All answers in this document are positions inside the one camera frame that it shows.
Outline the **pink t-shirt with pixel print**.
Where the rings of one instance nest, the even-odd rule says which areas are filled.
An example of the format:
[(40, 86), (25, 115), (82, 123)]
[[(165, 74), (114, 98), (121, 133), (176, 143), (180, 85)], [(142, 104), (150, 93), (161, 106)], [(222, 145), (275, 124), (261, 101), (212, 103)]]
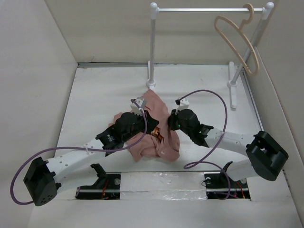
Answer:
[(175, 131), (171, 131), (168, 126), (168, 117), (170, 116), (167, 105), (152, 90), (143, 94), (147, 101), (145, 110), (150, 116), (159, 121), (150, 134), (147, 134), (135, 146), (129, 149), (135, 162), (142, 157), (162, 158), (174, 162), (180, 156), (180, 140)]

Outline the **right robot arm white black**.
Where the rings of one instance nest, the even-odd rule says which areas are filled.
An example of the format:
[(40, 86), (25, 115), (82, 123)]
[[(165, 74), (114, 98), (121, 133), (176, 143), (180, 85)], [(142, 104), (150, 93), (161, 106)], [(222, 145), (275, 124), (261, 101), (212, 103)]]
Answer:
[(225, 187), (255, 176), (275, 181), (289, 158), (288, 153), (267, 132), (259, 131), (254, 135), (223, 132), (200, 123), (190, 109), (173, 109), (168, 126), (173, 131), (181, 130), (198, 146), (224, 149), (246, 156), (243, 161), (230, 161), (225, 165), (225, 172), (219, 175), (219, 181)]

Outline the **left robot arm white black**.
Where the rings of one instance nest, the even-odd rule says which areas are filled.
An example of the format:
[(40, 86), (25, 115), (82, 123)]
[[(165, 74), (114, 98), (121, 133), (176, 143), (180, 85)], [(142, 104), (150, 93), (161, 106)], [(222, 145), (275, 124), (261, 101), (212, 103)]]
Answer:
[[(83, 147), (70, 147), (68, 153), (46, 161), (35, 156), (23, 179), (33, 203), (35, 206), (45, 205), (59, 192), (75, 188), (74, 180), (83, 173), (80, 170), (82, 167), (94, 171), (85, 185), (103, 188), (107, 174), (96, 161), (138, 145), (158, 124), (159, 121), (152, 118), (148, 111), (139, 115), (122, 113), (114, 124)], [(140, 138), (125, 147), (124, 144), (136, 135)]]

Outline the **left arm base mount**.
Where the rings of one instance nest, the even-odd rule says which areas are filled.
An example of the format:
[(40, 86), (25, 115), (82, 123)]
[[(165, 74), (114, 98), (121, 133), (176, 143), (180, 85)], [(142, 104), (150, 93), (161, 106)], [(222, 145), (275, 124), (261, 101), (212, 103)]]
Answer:
[(98, 164), (92, 164), (97, 180), (92, 185), (80, 186), (76, 189), (75, 198), (78, 200), (119, 200), (121, 173), (107, 173)]

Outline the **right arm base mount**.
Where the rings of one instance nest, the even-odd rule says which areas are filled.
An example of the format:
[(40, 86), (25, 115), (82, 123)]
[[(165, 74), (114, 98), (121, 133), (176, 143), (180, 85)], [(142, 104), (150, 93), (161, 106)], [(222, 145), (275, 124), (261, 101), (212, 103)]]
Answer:
[(207, 199), (245, 199), (250, 200), (248, 184), (232, 180), (226, 171), (232, 162), (228, 162), (223, 168), (215, 163), (203, 161), (203, 164), (209, 164), (217, 168), (216, 171), (204, 172), (204, 180), (201, 185), (206, 188)]

